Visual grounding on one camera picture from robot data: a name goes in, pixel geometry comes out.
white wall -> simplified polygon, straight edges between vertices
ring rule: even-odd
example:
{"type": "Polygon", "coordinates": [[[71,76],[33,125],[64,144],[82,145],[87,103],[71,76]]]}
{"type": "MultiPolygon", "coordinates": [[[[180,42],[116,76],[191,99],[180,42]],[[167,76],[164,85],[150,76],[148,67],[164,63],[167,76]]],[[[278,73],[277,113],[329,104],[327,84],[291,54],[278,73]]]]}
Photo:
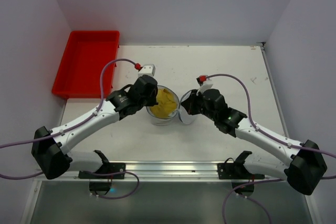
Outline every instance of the white wall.
{"type": "Polygon", "coordinates": [[[290,0],[58,0],[71,29],[116,29],[122,44],[255,44],[290,0]]]}
{"type": "MultiPolygon", "coordinates": [[[[266,56],[291,137],[336,153],[335,0],[291,0],[266,43],[266,56]]],[[[336,161],[326,158],[328,174],[336,161]]],[[[314,192],[324,223],[334,223],[336,181],[314,192]]]]}
{"type": "MultiPolygon", "coordinates": [[[[70,28],[56,0],[0,0],[0,144],[54,126],[62,101],[51,94],[70,28]]],[[[31,144],[2,149],[0,173],[33,173],[31,144]]],[[[32,181],[0,179],[0,223],[19,223],[32,181]]]]}

round lid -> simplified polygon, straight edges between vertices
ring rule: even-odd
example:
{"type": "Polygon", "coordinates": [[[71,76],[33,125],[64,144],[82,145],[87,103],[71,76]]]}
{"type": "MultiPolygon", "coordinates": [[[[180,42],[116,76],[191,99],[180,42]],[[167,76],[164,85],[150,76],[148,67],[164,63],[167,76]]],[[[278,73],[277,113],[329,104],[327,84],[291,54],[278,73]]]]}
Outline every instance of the round lid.
{"type": "Polygon", "coordinates": [[[189,115],[188,112],[185,110],[185,108],[183,106],[181,106],[181,103],[183,101],[185,101],[186,99],[189,98],[191,93],[191,90],[189,90],[188,92],[186,92],[180,99],[180,104],[178,105],[179,107],[179,117],[178,119],[180,119],[180,121],[184,124],[191,124],[192,122],[195,121],[197,115],[189,115]]]}

red plastic tray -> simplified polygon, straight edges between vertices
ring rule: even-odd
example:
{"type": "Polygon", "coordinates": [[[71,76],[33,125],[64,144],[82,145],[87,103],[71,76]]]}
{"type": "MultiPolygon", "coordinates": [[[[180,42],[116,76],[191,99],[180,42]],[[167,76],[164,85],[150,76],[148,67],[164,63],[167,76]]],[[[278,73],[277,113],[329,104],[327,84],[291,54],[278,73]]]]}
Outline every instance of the red plastic tray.
{"type": "MultiPolygon", "coordinates": [[[[100,98],[100,72],[116,58],[118,43],[118,31],[71,32],[52,93],[64,99],[100,98]]],[[[112,88],[114,67],[109,66],[104,74],[105,97],[112,88]]]]}

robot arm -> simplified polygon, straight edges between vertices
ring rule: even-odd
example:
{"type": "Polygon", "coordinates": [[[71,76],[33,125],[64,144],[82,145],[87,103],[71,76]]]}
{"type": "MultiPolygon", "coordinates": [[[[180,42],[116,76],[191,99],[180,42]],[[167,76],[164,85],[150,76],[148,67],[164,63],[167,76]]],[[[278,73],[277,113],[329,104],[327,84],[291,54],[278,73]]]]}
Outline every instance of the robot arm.
{"type": "Polygon", "coordinates": [[[45,127],[39,128],[34,138],[59,133],[47,140],[35,142],[31,149],[45,176],[54,179],[67,171],[77,170],[110,173],[109,162],[101,151],[83,153],[71,152],[71,149],[101,128],[135,114],[144,106],[156,105],[158,87],[157,81],[153,78],[154,73],[154,65],[147,65],[147,68],[144,66],[139,71],[136,82],[121,90],[113,91],[102,102],[99,111],[97,106],[73,121],[50,131],[45,127]]]}
{"type": "Polygon", "coordinates": [[[327,170],[326,163],[320,153],[291,148],[292,145],[318,149],[313,141],[301,143],[281,136],[259,124],[255,129],[250,119],[244,113],[228,107],[224,97],[216,89],[207,84],[199,90],[192,90],[190,96],[181,103],[190,115],[202,114],[214,121],[215,126],[223,133],[246,140],[257,145],[273,158],[260,157],[249,151],[244,151],[233,162],[225,164],[232,177],[246,178],[253,174],[263,174],[287,180],[297,191],[311,195],[316,185],[327,170]],[[258,130],[282,140],[280,144],[258,130]]]}

white table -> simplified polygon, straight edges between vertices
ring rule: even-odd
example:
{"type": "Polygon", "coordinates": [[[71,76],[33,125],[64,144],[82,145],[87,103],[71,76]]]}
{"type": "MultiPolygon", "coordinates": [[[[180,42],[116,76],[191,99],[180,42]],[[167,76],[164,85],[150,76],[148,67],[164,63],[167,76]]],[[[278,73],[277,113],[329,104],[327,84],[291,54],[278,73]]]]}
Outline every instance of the white table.
{"type": "MultiPolygon", "coordinates": [[[[283,134],[275,97],[260,47],[250,46],[120,46],[117,58],[156,66],[155,79],[181,97],[198,87],[201,74],[230,73],[247,86],[253,118],[261,125],[283,134]]],[[[137,71],[127,62],[117,64],[113,88],[134,83],[137,71]]],[[[213,79],[229,106],[247,113],[244,90],[230,78],[213,79]]],[[[69,99],[62,124],[92,109],[99,101],[69,99]]],[[[252,144],[221,133],[206,117],[199,115],[191,125],[174,121],[168,126],[149,122],[145,109],[91,135],[73,150],[101,150],[114,161],[223,161],[250,150],[269,155],[252,144]]]]}

